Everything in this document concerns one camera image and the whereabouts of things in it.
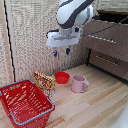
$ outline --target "red plastic basket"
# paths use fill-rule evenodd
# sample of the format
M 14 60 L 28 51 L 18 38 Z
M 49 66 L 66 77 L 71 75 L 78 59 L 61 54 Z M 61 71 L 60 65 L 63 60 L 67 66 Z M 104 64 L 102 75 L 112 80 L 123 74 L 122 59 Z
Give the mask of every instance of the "red plastic basket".
M 58 84 L 66 84 L 70 78 L 70 75 L 66 72 L 57 72 L 55 79 Z
M 0 88 L 0 100 L 15 128 L 43 128 L 54 104 L 30 80 Z

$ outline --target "red bowl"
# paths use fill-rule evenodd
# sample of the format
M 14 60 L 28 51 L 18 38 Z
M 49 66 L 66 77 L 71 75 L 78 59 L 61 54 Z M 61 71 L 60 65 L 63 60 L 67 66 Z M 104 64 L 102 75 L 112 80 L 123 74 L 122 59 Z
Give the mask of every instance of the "red bowl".
M 66 72 L 57 72 L 55 79 L 58 84 L 66 84 L 70 78 L 70 75 Z

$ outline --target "cabinet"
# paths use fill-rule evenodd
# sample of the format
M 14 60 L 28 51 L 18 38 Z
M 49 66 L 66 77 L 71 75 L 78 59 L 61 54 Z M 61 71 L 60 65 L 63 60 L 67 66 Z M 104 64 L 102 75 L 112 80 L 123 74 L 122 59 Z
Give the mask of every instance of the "cabinet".
M 113 21 L 93 19 L 84 25 L 83 33 L 92 33 L 115 25 Z M 91 49 L 89 63 L 128 80 L 128 24 L 82 38 L 83 45 Z

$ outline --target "mug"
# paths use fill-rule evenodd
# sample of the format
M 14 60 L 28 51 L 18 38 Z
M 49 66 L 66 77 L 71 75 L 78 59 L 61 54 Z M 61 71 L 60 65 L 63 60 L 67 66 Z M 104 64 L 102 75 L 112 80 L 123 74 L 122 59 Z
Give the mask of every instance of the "mug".
M 89 82 L 86 80 L 86 78 L 82 75 L 75 75 L 73 76 L 72 80 L 72 90 L 74 92 L 80 93 L 85 92 L 86 89 L 89 86 Z

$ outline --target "wooden floor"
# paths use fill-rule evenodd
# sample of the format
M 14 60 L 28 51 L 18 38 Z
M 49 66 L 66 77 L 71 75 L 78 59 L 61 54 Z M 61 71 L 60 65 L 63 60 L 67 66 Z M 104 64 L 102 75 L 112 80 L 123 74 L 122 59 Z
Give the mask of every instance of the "wooden floor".
M 128 101 L 128 84 L 102 71 L 82 65 L 66 71 L 66 85 L 56 84 L 55 104 L 45 128 L 110 128 Z M 71 90 L 72 77 L 81 74 L 90 83 L 84 93 Z M 0 128 L 14 128 L 0 104 Z

